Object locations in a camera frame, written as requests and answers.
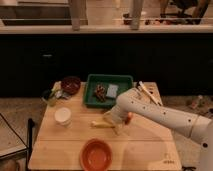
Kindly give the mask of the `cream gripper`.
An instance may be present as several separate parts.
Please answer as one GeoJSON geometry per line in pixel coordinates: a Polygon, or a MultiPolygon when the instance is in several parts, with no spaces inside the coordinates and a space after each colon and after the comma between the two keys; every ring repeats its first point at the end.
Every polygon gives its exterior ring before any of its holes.
{"type": "Polygon", "coordinates": [[[123,121],[120,117],[112,115],[110,111],[103,115],[103,120],[109,123],[117,135],[121,134],[123,121]]]}

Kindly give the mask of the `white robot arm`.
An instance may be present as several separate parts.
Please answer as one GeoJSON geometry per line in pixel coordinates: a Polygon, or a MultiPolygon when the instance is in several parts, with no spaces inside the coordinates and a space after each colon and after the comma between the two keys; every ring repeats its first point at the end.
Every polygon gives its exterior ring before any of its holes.
{"type": "Polygon", "coordinates": [[[117,96],[115,105],[103,118],[118,127],[132,112],[172,129],[201,145],[196,171],[213,171],[213,120],[198,114],[150,104],[142,101],[140,97],[141,93],[136,88],[121,93],[117,96]]]}

